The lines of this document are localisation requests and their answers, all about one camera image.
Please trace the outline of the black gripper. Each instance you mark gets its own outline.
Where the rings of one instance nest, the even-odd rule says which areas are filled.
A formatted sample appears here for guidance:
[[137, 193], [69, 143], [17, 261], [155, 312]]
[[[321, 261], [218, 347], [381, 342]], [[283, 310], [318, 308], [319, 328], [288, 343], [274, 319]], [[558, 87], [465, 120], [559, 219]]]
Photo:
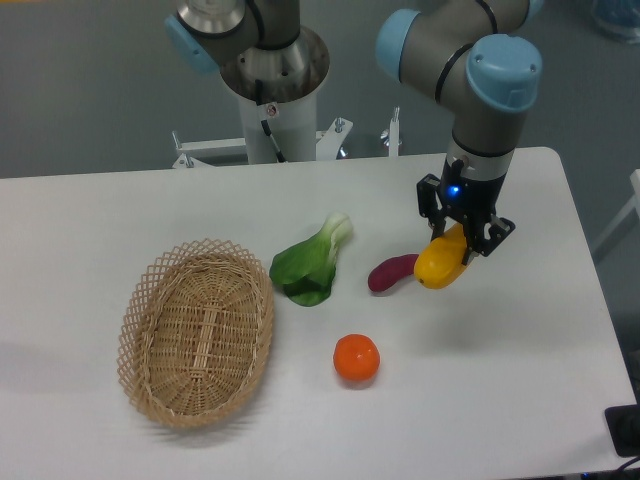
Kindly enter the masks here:
[[417, 183], [418, 209], [432, 230], [431, 240], [444, 234], [448, 206], [454, 219], [461, 221], [463, 217], [466, 249], [462, 264], [469, 265], [477, 256], [488, 257], [515, 231], [516, 225], [495, 215], [506, 176], [471, 179], [462, 175], [461, 168], [454, 167], [456, 163], [461, 160], [446, 159], [441, 178], [427, 174]]

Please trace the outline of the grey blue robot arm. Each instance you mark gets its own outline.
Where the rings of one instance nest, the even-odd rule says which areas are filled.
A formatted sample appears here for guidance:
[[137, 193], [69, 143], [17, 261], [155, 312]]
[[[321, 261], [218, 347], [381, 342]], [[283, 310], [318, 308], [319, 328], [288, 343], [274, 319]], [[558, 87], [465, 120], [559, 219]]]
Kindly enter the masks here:
[[[496, 202], [529, 109], [542, 58], [516, 30], [537, 1], [449, 1], [431, 14], [400, 9], [375, 42], [379, 67], [454, 115], [440, 176], [417, 185], [434, 237], [447, 220], [466, 241], [463, 262], [490, 255], [512, 232]], [[329, 72], [324, 41], [300, 21], [296, 1], [180, 1], [165, 20], [192, 68], [217, 72], [237, 97], [249, 160], [318, 158], [316, 96]]]

